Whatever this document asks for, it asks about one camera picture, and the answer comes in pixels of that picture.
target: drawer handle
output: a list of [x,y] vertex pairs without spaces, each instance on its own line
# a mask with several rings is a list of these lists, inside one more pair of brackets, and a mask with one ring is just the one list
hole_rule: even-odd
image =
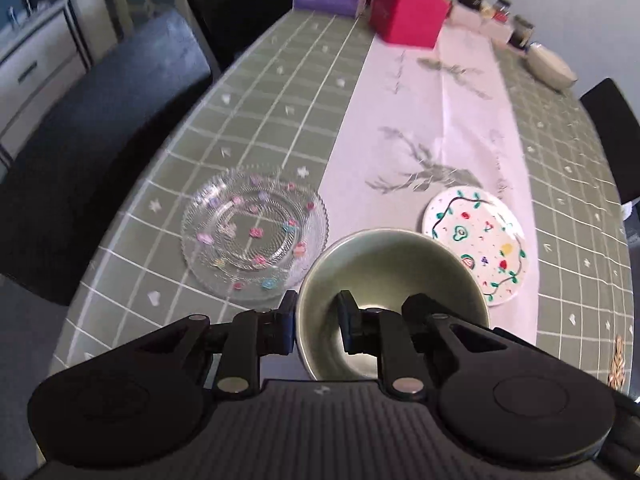
[[34,70],[36,70],[36,67],[38,66],[38,62],[34,61],[33,63],[31,63],[28,67],[27,70],[25,70],[24,72],[22,72],[19,76],[18,76],[18,84],[22,83],[27,76],[33,72]]

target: jar lid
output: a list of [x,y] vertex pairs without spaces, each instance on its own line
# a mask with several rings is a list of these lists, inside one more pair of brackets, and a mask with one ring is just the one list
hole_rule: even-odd
[[516,14],[516,15],[513,17],[513,21],[514,21],[514,22],[517,22],[518,24],[520,24],[520,25],[522,25],[523,27],[526,27],[526,28],[534,28],[534,27],[535,27],[535,25],[534,25],[533,23],[528,22],[527,20],[525,20],[525,19],[524,19],[522,16],[520,16],[519,14]]

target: white container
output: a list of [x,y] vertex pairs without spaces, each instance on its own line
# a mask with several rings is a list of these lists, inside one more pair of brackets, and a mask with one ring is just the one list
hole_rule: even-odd
[[530,72],[554,90],[566,90],[578,81],[578,76],[567,63],[540,43],[530,45],[526,60]]
[[454,2],[449,14],[449,23],[456,27],[465,27],[468,30],[479,32],[482,16],[479,12]]
[[491,18],[490,20],[482,20],[478,32],[494,40],[495,43],[507,44],[513,34],[513,27],[508,23],[501,23]]

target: clear glass plate with flower pattern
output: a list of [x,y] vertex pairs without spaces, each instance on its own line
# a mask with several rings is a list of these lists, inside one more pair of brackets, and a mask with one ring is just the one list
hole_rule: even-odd
[[300,179],[279,168],[235,168],[213,177],[187,206],[182,252],[217,297],[269,300],[304,278],[328,229],[322,199]]

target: green checkered tablecloth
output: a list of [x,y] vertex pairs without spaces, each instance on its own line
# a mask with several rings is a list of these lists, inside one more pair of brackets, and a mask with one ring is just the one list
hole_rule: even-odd
[[[68,312],[52,372],[188,314],[226,322],[243,310],[188,272],[179,235],[184,208],[213,175],[238,164],[279,165],[317,189],[371,41],[363,19],[295,11],[225,73],[116,216]],[[615,335],[632,341],[616,188],[578,101],[535,82],[512,53],[497,56],[534,199],[538,345],[604,380]]]

